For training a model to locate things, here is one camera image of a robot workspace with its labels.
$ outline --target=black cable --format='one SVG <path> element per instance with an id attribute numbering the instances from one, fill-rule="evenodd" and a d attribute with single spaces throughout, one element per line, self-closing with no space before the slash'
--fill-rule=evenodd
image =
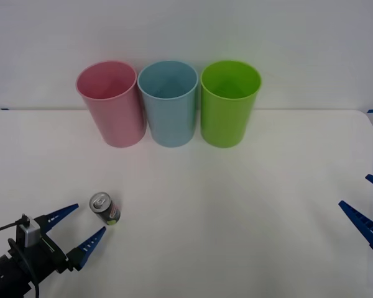
<path id="1" fill-rule="evenodd" d="M 39 295 L 40 295 L 39 281 L 37 280 L 35 271 L 33 270 L 32 266 L 29 263 L 29 261 L 25 257 L 24 253 L 21 252 L 21 250 L 19 249 L 17 243 L 13 239 L 10 238 L 10 239 L 8 239 L 8 244 L 10 245 L 11 248 L 15 249 L 18 252 L 18 255 L 21 257 L 21 259 L 25 263 L 26 268 L 27 268 L 27 270 L 28 270 L 28 272 L 30 274 L 30 279 L 32 281 L 32 284 L 35 286 L 35 293 L 36 293 L 35 297 L 39 298 Z"/>
<path id="2" fill-rule="evenodd" d="M 23 225 L 23 224 L 26 224 L 27 222 L 28 222 L 27 219 L 22 218 L 22 219 L 17 220 L 16 222 L 13 222 L 13 223 L 10 223 L 8 225 L 1 227 L 0 231 L 3 231 L 7 228 L 15 227 L 16 225 Z"/>

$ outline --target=cup rim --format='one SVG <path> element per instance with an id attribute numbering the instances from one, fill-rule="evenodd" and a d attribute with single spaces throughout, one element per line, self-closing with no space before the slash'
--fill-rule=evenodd
<path id="1" fill-rule="evenodd" d="M 203 74 L 205 73 L 205 71 L 206 71 L 206 70 L 207 70 L 211 65 L 217 64 L 217 63 L 219 63 L 219 62 L 238 62 L 238 63 L 244 64 L 244 65 L 246 65 L 246 66 L 252 68 L 252 69 L 253 69 L 253 70 L 258 74 L 259 79 L 260 79 L 260 85 L 259 85 L 259 87 L 257 88 L 257 90 L 255 90 L 252 94 L 249 94 L 249 95 L 247 95 L 247 96 L 245 96 L 245 97 L 239 97 L 239 98 L 228 98 L 228 97 L 222 97 L 222 96 L 219 96 L 219 95 L 217 95 L 217 94 L 211 92 L 211 91 L 210 91 L 210 90 L 205 86 L 205 84 L 203 84 Z M 253 66 L 251 66 L 250 64 L 248 64 L 248 63 L 246 63 L 246 62 L 244 62 L 244 61 L 241 61 L 241 60 L 232 60 L 232 59 L 228 59 L 228 60 L 218 60 L 218 61 L 215 61 L 215 62 L 209 64 L 208 66 L 206 66 L 206 67 L 204 68 L 204 70 L 201 72 L 201 75 L 200 75 L 200 84 L 201 84 L 202 88 L 203 88 L 205 91 L 207 91 L 208 93 L 210 93 L 211 95 L 213 95 L 213 96 L 215 96 L 215 97 L 217 97 L 217 98 L 219 98 L 219 99 L 225 99 L 225 100 L 227 100 L 227 101 L 242 101 L 242 100 L 244 100 L 244 99 L 250 98 L 252 95 L 254 95 L 255 93 L 257 93 L 257 92 L 260 90 L 260 88 L 261 88 L 261 83 L 262 83 L 262 78 L 261 78 L 261 74 L 258 72 L 258 70 L 256 70 L 256 69 L 255 69 Z"/>
<path id="2" fill-rule="evenodd" d="M 132 71 L 134 72 L 134 81 L 132 82 L 131 87 L 130 87 L 129 89 L 127 89 L 126 91 L 124 91 L 123 93 L 120 93 L 120 94 L 118 94 L 118 95 L 116 95 L 116 96 L 109 97 L 109 98 L 102 98 L 102 99 L 100 99 L 100 98 L 93 98 L 93 97 L 85 96 L 83 93 L 80 92 L 80 90 L 79 90 L 79 88 L 78 88 L 78 86 L 77 86 L 77 83 L 79 82 L 80 76 L 81 76 L 81 75 L 82 75 L 86 70 L 88 70 L 88 69 L 90 69 L 90 68 L 92 68 L 92 67 L 94 67 L 94 66 L 96 66 L 96 65 L 98 65 L 98 64 L 102 64 L 102 63 L 106 63 L 106 62 L 116 62 L 116 63 L 120 63 L 120 64 L 126 65 L 126 66 L 128 66 L 129 68 L 131 68 Z M 94 64 L 92 64 L 92 65 L 90 65 L 90 66 L 87 66 L 85 69 L 83 69 L 83 70 L 80 72 L 80 74 L 77 76 L 75 86 L 76 86 L 76 90 L 77 90 L 78 94 L 79 94 L 81 97 L 83 97 L 83 98 L 86 98 L 86 99 L 89 99 L 89 100 L 92 100 L 92 101 L 111 101 L 111 100 L 113 100 L 113 99 L 118 98 L 119 96 L 123 96 L 123 95 L 127 94 L 128 92 L 130 92 L 130 91 L 133 89 L 133 87 L 136 85 L 137 77 L 138 77 L 138 74 L 137 74 L 136 70 L 134 69 L 134 67 L 132 67 L 131 64 L 128 64 L 127 62 L 124 62 L 124 61 L 121 61 L 121 60 L 104 60 L 104 61 L 101 61 L 101 62 L 94 63 Z"/>
<path id="3" fill-rule="evenodd" d="M 171 97 L 171 98 L 161 98 L 161 97 L 156 97 L 156 96 L 150 95 L 149 93 L 145 92 L 145 91 L 141 88 L 140 83 L 139 83 L 139 81 L 140 81 L 140 77 L 141 77 L 141 74 L 142 74 L 142 73 L 143 73 L 143 72 L 144 72 L 148 67 L 151 67 L 152 65 L 155 65 L 155 64 L 157 64 L 157 63 L 163 63 L 163 62 L 178 62 L 178 63 L 182 63 L 182 64 L 187 65 L 188 67 L 190 67 L 190 68 L 195 72 L 195 74 L 196 74 L 196 83 L 195 83 L 195 85 L 193 85 L 193 87 L 192 87 L 192 88 L 191 88 L 187 93 L 184 93 L 184 94 L 182 94 L 182 95 L 180 95 L 180 96 L 177 96 L 177 97 Z M 138 85 L 138 88 L 141 90 L 142 93 L 144 93 L 145 95 L 147 95 L 147 96 L 149 96 L 149 97 L 151 97 L 151 98 L 159 99 L 159 100 L 161 100 L 161 101 L 172 101 L 172 100 L 175 100 L 175 99 L 180 99 L 181 97 L 184 97 L 184 96 L 186 96 L 186 95 L 192 93 L 193 90 L 196 89 L 198 83 L 199 83 L 199 74 L 198 74 L 198 72 L 197 72 L 197 71 L 195 70 L 195 68 L 192 67 L 189 63 L 184 62 L 184 61 L 181 61 L 181 60 L 160 60 L 160 61 L 153 62 L 153 63 L 151 63 L 151 64 L 145 66 L 145 67 L 140 71 L 140 73 L 138 74 L 138 78 L 137 78 L 137 85 Z"/>

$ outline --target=white table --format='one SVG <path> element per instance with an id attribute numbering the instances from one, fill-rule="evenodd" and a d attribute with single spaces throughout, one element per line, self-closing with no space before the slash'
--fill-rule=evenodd
<path id="1" fill-rule="evenodd" d="M 51 232 L 67 252 L 122 199 L 79 273 L 41 297 L 373 297 L 373 251 L 338 207 L 373 219 L 373 127 L 357 111 L 254 111 L 244 141 L 180 148 L 105 144 L 87 111 L 0 111 L 0 226 L 81 207 Z M 0 233 L 0 256 L 15 230 Z M 34 297 L 31 290 L 27 297 Z"/>

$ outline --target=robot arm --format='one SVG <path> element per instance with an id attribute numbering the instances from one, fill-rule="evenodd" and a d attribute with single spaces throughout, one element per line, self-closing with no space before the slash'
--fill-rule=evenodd
<path id="1" fill-rule="evenodd" d="M 105 227 L 67 254 L 47 236 L 49 230 L 78 207 L 74 204 L 35 219 L 23 215 L 17 221 L 22 223 L 17 224 L 16 241 L 9 239 L 11 257 L 0 257 L 0 298 L 23 297 L 30 290 L 30 282 L 38 297 L 39 283 L 54 271 L 80 271 L 84 267 L 104 235 Z"/>

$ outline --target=plastic cup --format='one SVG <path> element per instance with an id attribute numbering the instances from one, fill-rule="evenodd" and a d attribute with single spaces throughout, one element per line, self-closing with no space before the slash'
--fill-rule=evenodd
<path id="1" fill-rule="evenodd" d="M 136 71 L 121 61 L 94 64 L 77 78 L 76 89 L 111 146 L 134 145 L 145 134 L 146 120 L 136 82 Z"/>
<path id="2" fill-rule="evenodd" d="M 180 61 L 160 61 L 138 76 L 152 138 L 165 147 L 188 143 L 196 125 L 198 73 Z"/>
<path id="3" fill-rule="evenodd" d="M 244 136 L 261 86 L 257 70 L 247 63 L 224 60 L 201 75 L 201 134 L 216 147 L 232 147 Z"/>

